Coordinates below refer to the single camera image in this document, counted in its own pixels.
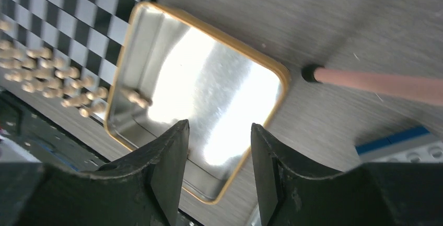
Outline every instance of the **black and white checkered pattern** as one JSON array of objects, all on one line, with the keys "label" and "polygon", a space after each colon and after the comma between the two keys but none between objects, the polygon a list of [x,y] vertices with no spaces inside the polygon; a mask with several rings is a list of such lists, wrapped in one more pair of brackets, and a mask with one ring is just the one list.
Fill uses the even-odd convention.
[{"label": "black and white checkered pattern", "polygon": [[3,19],[13,24],[3,39],[16,47],[52,48],[81,76],[109,89],[131,10],[140,0],[2,0]]}]

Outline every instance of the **black eraser tip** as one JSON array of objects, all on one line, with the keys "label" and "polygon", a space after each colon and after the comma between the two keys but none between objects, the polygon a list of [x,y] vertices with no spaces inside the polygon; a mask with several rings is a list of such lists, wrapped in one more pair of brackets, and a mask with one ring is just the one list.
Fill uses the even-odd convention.
[{"label": "black eraser tip", "polygon": [[303,67],[301,69],[301,76],[307,82],[321,83],[321,82],[317,81],[316,78],[314,77],[314,72],[318,68],[324,68],[324,66],[319,65],[319,64],[309,64],[309,65],[306,65],[305,67]]}]

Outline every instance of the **wooden game piece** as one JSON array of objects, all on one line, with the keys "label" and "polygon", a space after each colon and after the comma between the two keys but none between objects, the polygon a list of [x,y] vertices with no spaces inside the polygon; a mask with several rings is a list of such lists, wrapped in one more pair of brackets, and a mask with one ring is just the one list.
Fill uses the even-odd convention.
[{"label": "wooden game piece", "polygon": [[44,47],[41,50],[28,50],[26,54],[31,58],[43,57],[48,59],[52,57],[52,51],[47,47]]},{"label": "wooden game piece", "polygon": [[63,100],[62,101],[62,106],[65,107],[65,108],[66,107],[71,107],[71,106],[79,107],[82,104],[83,105],[88,105],[90,103],[91,103],[91,101],[86,97],[86,95],[85,94],[81,94],[79,96]]},{"label": "wooden game piece", "polygon": [[108,96],[108,90],[105,87],[99,87],[94,92],[88,92],[86,93],[86,97],[89,100],[95,100],[97,98],[106,98]]},{"label": "wooden game piece", "polygon": [[82,80],[77,79],[71,82],[71,86],[76,89],[81,89],[83,87],[90,87],[94,85],[94,78],[91,76],[86,76]]},{"label": "wooden game piece", "polygon": [[63,93],[64,94],[68,94],[68,95],[73,95],[75,94],[77,90],[75,88],[73,88],[72,86],[66,86],[63,88]]},{"label": "wooden game piece", "polygon": [[12,81],[22,82],[23,80],[32,80],[33,79],[33,73],[30,70],[23,69],[20,71],[13,70],[10,73],[10,78]]},{"label": "wooden game piece", "polygon": [[34,77],[40,78],[40,79],[50,79],[53,78],[52,71],[48,68],[39,68],[32,72],[34,74]]},{"label": "wooden game piece", "polygon": [[137,100],[139,100],[139,98],[140,95],[135,91],[132,91],[127,95],[127,99],[132,103],[135,103]]},{"label": "wooden game piece", "polygon": [[11,29],[11,24],[7,21],[0,21],[0,29],[3,31],[8,31]]},{"label": "wooden game piece", "polygon": [[63,97],[63,89],[45,89],[42,95],[46,98]]},{"label": "wooden game piece", "polygon": [[62,81],[58,78],[51,78],[44,82],[46,88],[58,89],[62,85]]},{"label": "wooden game piece", "polygon": [[13,81],[13,75],[11,73],[6,73],[3,77],[8,81]]},{"label": "wooden game piece", "polygon": [[61,85],[60,79],[52,78],[47,81],[29,81],[22,85],[22,89],[27,92],[43,91],[45,88],[57,89]]},{"label": "wooden game piece", "polygon": [[2,68],[7,68],[7,69],[19,69],[22,66],[22,62],[19,60],[12,60],[12,61],[6,61],[6,62],[1,62],[0,63],[0,67]]},{"label": "wooden game piece", "polygon": [[65,60],[60,57],[54,58],[54,60],[44,60],[40,64],[43,68],[63,68],[65,66]]},{"label": "wooden game piece", "polygon": [[75,67],[70,67],[67,70],[57,70],[55,76],[60,79],[65,79],[68,77],[77,78],[80,76],[80,71]]},{"label": "wooden game piece", "polygon": [[75,94],[76,89],[72,86],[66,86],[60,89],[46,89],[43,91],[43,96],[46,98],[63,97],[64,94]]},{"label": "wooden game piece", "polygon": [[97,103],[90,108],[81,108],[79,109],[80,115],[83,117],[89,117],[93,113],[102,113],[104,112],[105,105],[103,103]]},{"label": "wooden game piece", "polygon": [[31,58],[25,58],[23,61],[22,61],[22,67],[25,67],[25,68],[36,68],[36,61],[34,60],[34,59],[31,59]]},{"label": "wooden game piece", "polygon": [[0,50],[9,50],[13,49],[13,43],[7,40],[0,41]]},{"label": "wooden game piece", "polygon": [[138,94],[135,91],[131,91],[128,95],[127,95],[127,99],[132,102],[132,103],[136,103],[138,106],[142,107],[142,108],[147,108],[148,106],[152,105],[152,100],[147,100],[144,99],[140,96],[140,94]]},{"label": "wooden game piece", "polygon": [[39,87],[41,87],[39,81],[34,81],[34,82],[28,81],[23,85],[21,85],[21,89],[29,93],[34,93]]},{"label": "wooden game piece", "polygon": [[12,58],[19,59],[21,57],[22,57],[22,53],[18,49],[11,48],[11,49],[0,51],[0,58],[3,58],[3,59],[12,59]]}]

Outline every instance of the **gray wooden table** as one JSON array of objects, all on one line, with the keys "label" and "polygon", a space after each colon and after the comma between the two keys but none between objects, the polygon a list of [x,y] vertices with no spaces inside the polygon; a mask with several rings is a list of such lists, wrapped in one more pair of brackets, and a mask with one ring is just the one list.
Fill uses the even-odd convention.
[{"label": "gray wooden table", "polygon": [[[299,74],[302,65],[317,62],[336,69],[443,78],[443,0],[159,2],[182,8],[287,66],[291,89],[269,130],[320,163],[348,170],[359,164],[355,144],[417,124],[443,134],[442,108],[310,85]],[[59,101],[29,95],[14,84],[0,79],[0,85],[105,157],[127,153],[76,109],[60,109]],[[204,205],[186,192],[180,200],[180,208],[204,225],[244,225],[256,204],[250,158],[218,204]]]}]

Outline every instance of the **metal tin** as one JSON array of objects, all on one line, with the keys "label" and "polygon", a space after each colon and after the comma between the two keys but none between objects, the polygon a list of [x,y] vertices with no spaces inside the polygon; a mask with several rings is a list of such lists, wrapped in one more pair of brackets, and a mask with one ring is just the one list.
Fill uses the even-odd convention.
[{"label": "metal tin", "polygon": [[[266,125],[282,102],[288,70],[184,11],[153,3],[133,10],[104,127],[134,150],[176,121],[190,123],[183,188],[217,203],[250,153],[251,124]],[[152,100],[128,101],[137,90]]]}]

